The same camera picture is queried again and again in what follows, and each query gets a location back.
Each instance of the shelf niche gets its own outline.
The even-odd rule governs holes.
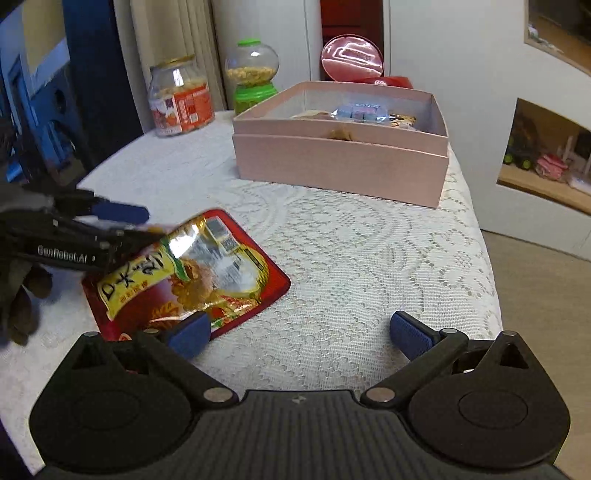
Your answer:
[[[525,43],[591,76],[591,0],[526,0]]]
[[[564,181],[550,180],[535,172],[537,159],[545,153],[564,159],[569,165],[569,173],[589,179],[591,132],[557,113],[519,98],[497,184],[591,215],[590,195]]]

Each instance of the glass jar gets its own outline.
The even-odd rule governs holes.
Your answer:
[[[271,80],[278,69],[279,57],[269,45],[258,38],[246,38],[238,42],[234,54],[226,59],[226,75],[236,83],[236,114],[277,93]]]
[[[215,118],[207,77],[197,67],[195,55],[164,61],[150,71],[148,101],[157,135],[190,132]]]

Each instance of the plastic packaged snack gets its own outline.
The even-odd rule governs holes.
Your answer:
[[[323,110],[305,110],[302,113],[292,115],[290,118],[307,118],[314,120],[334,120],[330,113]]]
[[[370,103],[341,105],[331,115],[341,121],[370,122],[373,124],[388,122],[388,111],[381,105],[372,105]]]
[[[414,124],[417,123],[417,118],[411,115],[388,112],[388,117],[392,127],[414,129]]]
[[[569,166],[559,156],[552,153],[542,155],[535,165],[535,172],[540,177],[557,181],[564,181],[563,174],[568,169]]]
[[[137,330],[167,330],[197,310],[212,338],[267,308],[290,288],[289,278],[223,210],[180,225],[136,259],[83,287],[106,340]]]

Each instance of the table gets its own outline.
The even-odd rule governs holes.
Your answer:
[[[355,194],[238,179],[232,113],[175,138],[153,132],[80,184],[146,205],[176,224],[226,209],[291,278],[289,292],[215,339],[196,365],[242,395],[247,388],[350,388],[359,394],[407,360],[389,343],[389,318],[405,310],[429,326],[494,338],[501,313],[486,246],[459,163],[438,209]],[[42,461],[28,415],[79,335],[96,330],[80,274],[55,270],[25,347],[0,347],[0,417],[27,465]]]

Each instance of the pink toy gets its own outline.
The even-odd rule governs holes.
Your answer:
[[[560,180],[568,167],[558,156],[550,153],[538,158],[535,171],[540,177],[550,180]]]

